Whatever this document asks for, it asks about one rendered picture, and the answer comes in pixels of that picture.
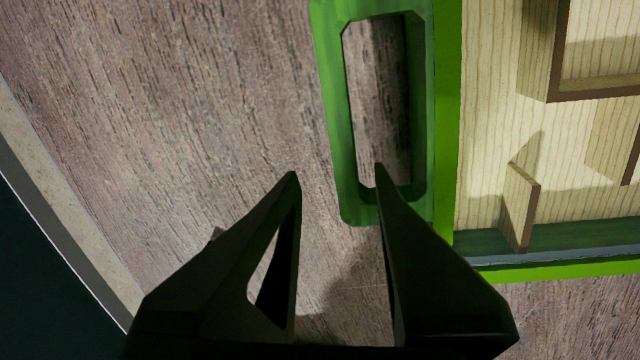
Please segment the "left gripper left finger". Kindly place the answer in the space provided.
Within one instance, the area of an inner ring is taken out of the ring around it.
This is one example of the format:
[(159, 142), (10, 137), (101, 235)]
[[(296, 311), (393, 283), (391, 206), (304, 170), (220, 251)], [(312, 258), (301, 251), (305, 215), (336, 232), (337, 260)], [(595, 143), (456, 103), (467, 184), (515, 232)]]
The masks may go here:
[[(293, 344), (301, 226), (302, 189), (288, 171), (251, 211), (143, 297), (130, 328)], [(277, 231), (253, 304), (247, 286)]]

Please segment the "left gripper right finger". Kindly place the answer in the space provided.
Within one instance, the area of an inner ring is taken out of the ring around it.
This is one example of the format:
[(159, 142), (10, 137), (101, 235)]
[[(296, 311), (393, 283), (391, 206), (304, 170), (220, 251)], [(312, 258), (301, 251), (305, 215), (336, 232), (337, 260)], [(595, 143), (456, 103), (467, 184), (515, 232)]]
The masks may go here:
[(507, 300), (405, 201), (382, 163), (374, 173), (394, 346), (493, 360), (517, 343)]

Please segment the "green wooden maze board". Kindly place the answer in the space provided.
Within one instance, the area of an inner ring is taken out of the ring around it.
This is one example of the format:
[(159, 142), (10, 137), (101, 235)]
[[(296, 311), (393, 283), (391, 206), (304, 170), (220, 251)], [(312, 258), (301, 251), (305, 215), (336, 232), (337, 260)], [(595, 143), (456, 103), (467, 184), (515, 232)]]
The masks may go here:
[(640, 0), (308, 7), (342, 221), (379, 226), (342, 34), (405, 14), (405, 201), (490, 284), (640, 273)]

